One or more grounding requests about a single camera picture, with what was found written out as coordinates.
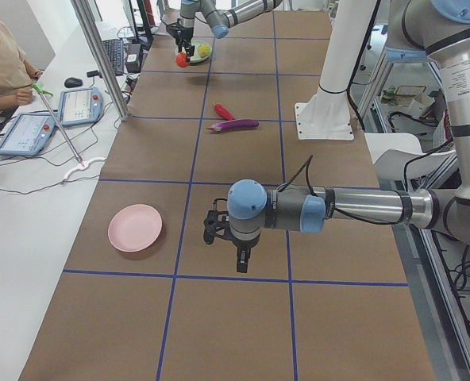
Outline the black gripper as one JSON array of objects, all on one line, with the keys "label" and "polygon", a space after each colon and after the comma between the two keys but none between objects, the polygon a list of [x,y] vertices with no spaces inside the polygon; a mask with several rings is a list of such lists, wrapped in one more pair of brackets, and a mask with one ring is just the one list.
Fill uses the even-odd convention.
[{"label": "black gripper", "polygon": [[251,249],[259,243],[260,232],[249,234],[235,232],[232,235],[233,244],[237,247],[237,272],[247,273]]},{"label": "black gripper", "polygon": [[193,28],[184,26],[179,28],[179,46],[182,47],[182,51],[187,55],[187,58],[194,55],[194,45],[191,43],[193,36]]}]

